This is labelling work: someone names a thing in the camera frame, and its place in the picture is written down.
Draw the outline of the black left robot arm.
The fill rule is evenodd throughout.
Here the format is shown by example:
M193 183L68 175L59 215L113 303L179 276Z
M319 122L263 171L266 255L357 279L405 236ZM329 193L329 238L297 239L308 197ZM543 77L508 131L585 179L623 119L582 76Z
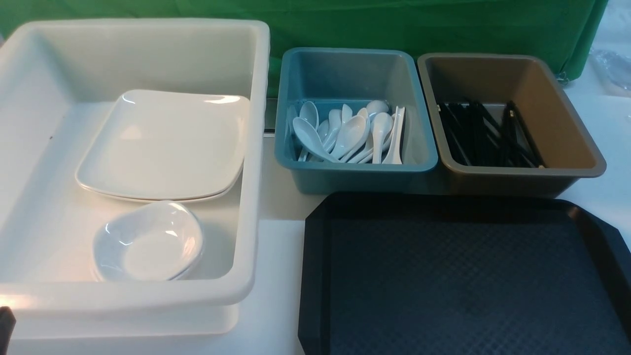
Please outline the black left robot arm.
M8 306L0 308L0 355L6 355L14 326L16 325L16 317Z

